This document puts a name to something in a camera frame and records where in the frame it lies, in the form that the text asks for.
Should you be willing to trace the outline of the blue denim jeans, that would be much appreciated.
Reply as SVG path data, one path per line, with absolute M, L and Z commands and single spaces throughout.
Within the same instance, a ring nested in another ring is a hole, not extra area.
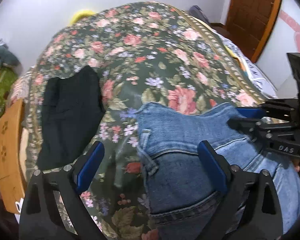
M 265 151 L 258 142 L 227 124 L 239 115 L 222 103 L 201 115 L 184 115 L 158 103 L 136 114 L 138 155 L 149 212 L 160 239 L 195 239 L 221 201 L 201 164 L 197 148 L 206 140 L 229 164 L 247 172 L 269 171 L 282 211 L 283 230 L 300 215 L 300 177 L 288 157 Z

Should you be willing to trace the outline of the white printed bed sheet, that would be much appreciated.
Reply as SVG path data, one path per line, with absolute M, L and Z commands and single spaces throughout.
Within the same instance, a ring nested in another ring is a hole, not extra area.
M 263 74 L 258 66 L 252 63 L 243 52 L 230 40 L 230 34 L 221 27 L 213 27 L 215 33 L 222 40 L 223 44 L 228 47 L 232 53 L 243 63 L 243 72 L 254 86 L 267 98 L 277 98 L 276 90 L 269 79 Z

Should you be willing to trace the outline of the bamboo lap desk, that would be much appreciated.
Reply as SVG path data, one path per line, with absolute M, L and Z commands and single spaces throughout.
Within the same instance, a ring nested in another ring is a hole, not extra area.
M 24 103 L 17 100 L 0 118 L 0 193 L 6 210 L 20 214 L 26 181 L 21 170 L 19 150 Z

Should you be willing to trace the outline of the brown wooden door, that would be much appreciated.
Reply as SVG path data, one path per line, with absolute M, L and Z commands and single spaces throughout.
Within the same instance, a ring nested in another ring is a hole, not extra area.
M 231 0 L 226 30 L 232 42 L 255 63 L 271 35 L 282 0 Z

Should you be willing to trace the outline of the black folded garment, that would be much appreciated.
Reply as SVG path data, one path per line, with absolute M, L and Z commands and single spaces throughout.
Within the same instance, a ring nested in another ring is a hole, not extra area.
M 42 105 L 41 170 L 76 160 L 97 132 L 104 116 L 97 73 L 89 66 L 67 79 L 51 78 Z

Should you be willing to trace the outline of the purple grey backpack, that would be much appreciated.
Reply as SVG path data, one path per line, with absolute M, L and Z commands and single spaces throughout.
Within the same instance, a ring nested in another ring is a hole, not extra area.
M 203 11 L 200 9 L 200 7 L 198 7 L 197 5 L 193 5 L 192 7 L 190 7 L 189 15 L 203 21 L 207 25 L 210 25 L 210 21 L 208 20 L 206 15 L 203 13 Z

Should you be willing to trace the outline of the floral green quilt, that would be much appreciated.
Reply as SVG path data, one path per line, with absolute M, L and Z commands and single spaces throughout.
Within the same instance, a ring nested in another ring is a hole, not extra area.
M 136 111 L 158 102 L 186 115 L 219 103 L 255 106 L 265 98 L 243 60 L 207 25 L 173 6 L 137 2 L 99 12 L 56 33 L 32 68 L 27 103 L 26 174 L 36 169 L 46 83 L 90 66 L 106 113 L 94 135 L 105 156 L 81 198 L 108 239 L 155 239 L 136 152 Z

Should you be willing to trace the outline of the green floral storage box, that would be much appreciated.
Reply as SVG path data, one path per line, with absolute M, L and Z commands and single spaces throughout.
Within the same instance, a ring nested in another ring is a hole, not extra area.
M 17 75 L 10 68 L 3 67 L 0 70 L 0 118 L 4 114 L 7 97 Z

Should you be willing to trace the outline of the grey neck pillow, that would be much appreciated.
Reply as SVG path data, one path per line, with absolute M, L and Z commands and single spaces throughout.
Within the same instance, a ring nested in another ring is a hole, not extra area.
M 0 68 L 13 68 L 19 66 L 19 64 L 19 60 L 13 53 L 11 53 L 5 46 L 0 46 Z

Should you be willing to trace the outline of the yellow foam tube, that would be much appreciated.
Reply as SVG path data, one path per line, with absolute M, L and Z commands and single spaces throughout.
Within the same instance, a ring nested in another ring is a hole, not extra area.
M 87 9 L 79 10 L 76 13 L 74 13 L 73 16 L 70 18 L 68 26 L 71 26 L 71 25 L 77 23 L 78 21 L 80 21 L 84 18 L 93 16 L 95 14 L 96 14 L 96 12 L 94 12 L 92 10 L 87 10 Z

